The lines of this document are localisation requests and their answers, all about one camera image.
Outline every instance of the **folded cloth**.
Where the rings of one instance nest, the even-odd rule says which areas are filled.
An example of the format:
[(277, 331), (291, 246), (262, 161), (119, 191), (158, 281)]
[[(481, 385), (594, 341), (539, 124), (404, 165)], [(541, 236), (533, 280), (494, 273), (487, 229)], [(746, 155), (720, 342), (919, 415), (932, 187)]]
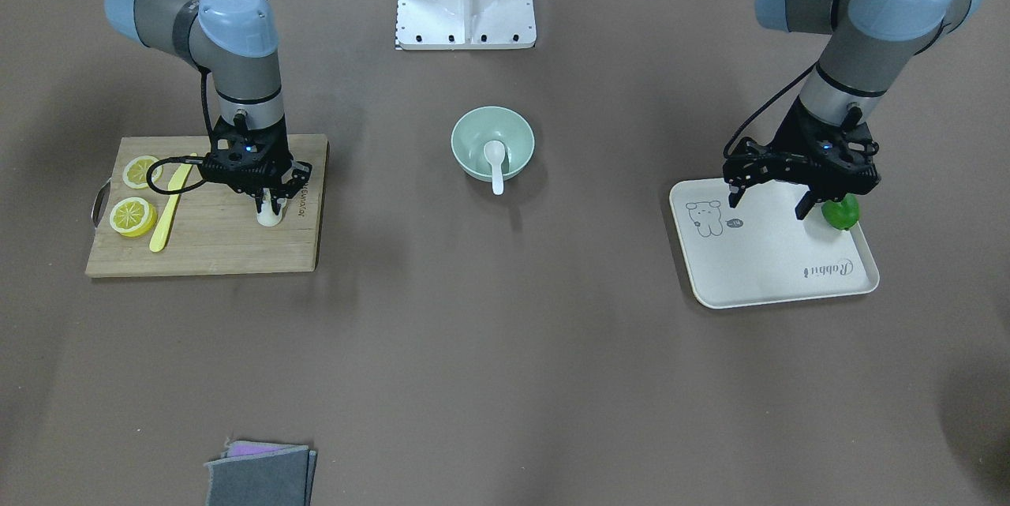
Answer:
[(231, 442), (205, 465), (207, 506), (308, 506), (315, 462), (306, 445)]

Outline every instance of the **spoon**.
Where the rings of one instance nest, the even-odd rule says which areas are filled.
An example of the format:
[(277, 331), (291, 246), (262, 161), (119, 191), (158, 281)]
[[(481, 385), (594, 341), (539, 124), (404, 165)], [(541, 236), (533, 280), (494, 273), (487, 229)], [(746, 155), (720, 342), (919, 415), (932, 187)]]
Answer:
[(502, 180), (502, 161), (505, 161), (505, 143), (488, 141), (484, 145), (484, 159), (491, 164), (491, 192), (500, 196), (505, 192), (505, 182)]

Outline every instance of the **white tray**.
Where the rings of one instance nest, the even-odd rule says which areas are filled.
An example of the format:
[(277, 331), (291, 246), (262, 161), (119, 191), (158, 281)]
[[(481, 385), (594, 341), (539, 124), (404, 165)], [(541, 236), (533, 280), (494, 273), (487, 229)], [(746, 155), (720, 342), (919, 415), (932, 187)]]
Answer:
[(711, 309), (861, 295), (877, 289), (880, 272), (858, 224), (832, 228), (813, 208), (794, 208), (805, 186), (765, 183), (729, 208), (722, 179), (686, 180), (670, 191), (670, 207), (691, 289)]

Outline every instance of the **lemon half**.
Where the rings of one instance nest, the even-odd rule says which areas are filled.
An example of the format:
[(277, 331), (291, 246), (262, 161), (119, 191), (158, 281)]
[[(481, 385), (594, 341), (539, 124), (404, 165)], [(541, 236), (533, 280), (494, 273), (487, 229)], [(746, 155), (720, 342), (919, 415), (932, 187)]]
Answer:
[[(150, 165), (155, 165), (156, 161), (158, 161), (158, 158), (153, 158), (150, 155), (141, 155), (141, 157), (128, 162), (126, 168), (123, 169), (123, 183), (129, 186), (130, 189), (146, 189), (147, 169), (150, 168)], [(157, 182), (161, 178), (162, 168), (156, 168), (155, 172), (150, 174), (150, 179)]]
[(158, 211), (155, 210), (155, 204), (141, 197), (129, 197), (118, 201), (109, 212), (109, 225), (127, 238), (135, 238), (149, 232), (155, 227), (156, 219)]

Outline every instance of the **yellow knife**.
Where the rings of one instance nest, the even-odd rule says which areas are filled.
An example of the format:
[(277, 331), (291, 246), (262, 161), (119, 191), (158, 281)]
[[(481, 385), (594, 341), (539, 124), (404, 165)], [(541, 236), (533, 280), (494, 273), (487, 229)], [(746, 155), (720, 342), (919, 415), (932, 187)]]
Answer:
[[(190, 154), (190, 157), (195, 158), (196, 154)], [(186, 178), (189, 176), (190, 169), (192, 168), (192, 165), (180, 165), (176, 169), (176, 174), (169, 180), (168, 190), (179, 190), (186, 186)], [(155, 235), (150, 236), (152, 251), (162, 251), (165, 249), (165, 243), (169, 240), (169, 230), (172, 229), (172, 218), (176, 215), (176, 206), (179, 204), (180, 196), (181, 194), (172, 194), (169, 197), (169, 204), (165, 205), (165, 211), (162, 212), (162, 216), (158, 219), (158, 225), (155, 226)]]

